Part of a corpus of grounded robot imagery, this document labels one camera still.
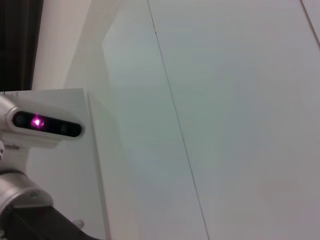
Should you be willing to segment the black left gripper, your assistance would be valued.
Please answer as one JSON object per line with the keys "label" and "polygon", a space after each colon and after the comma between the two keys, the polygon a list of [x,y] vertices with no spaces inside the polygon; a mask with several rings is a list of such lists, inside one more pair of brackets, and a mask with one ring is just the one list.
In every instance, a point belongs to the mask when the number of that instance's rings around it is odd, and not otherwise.
{"label": "black left gripper", "polygon": [[93,240],[52,206],[8,207],[0,215],[2,240]]}

